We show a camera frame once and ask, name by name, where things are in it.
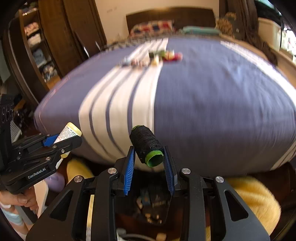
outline patterned pillow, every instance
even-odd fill
[[[155,36],[171,32],[174,32],[173,20],[149,21],[135,25],[130,37]]]
[[[234,39],[243,39],[243,35],[240,33],[240,23],[237,20],[236,13],[228,12],[225,17],[218,19],[216,22],[216,29],[219,29],[223,34],[229,35]]]

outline black thread spool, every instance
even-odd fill
[[[163,162],[164,148],[149,128],[135,126],[131,131],[130,140],[141,163],[156,167]]]

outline black thread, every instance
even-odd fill
[[[141,161],[146,164],[146,155],[153,150],[160,150],[164,153],[164,148],[161,143],[156,139],[152,131],[146,126],[137,126],[131,131],[130,140],[135,151]]]

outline blue bedsheet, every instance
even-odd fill
[[[183,60],[116,67],[161,48]],[[73,152],[98,163],[123,157],[138,124],[203,176],[267,171],[296,151],[296,90],[265,60],[218,39],[170,36],[98,54],[56,85],[34,117],[50,134],[73,122],[83,133]],[[136,167],[147,168],[138,160]]]

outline white wall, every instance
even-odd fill
[[[108,42],[128,36],[126,15],[147,9],[191,6],[212,8],[219,16],[219,0],[95,0]]]

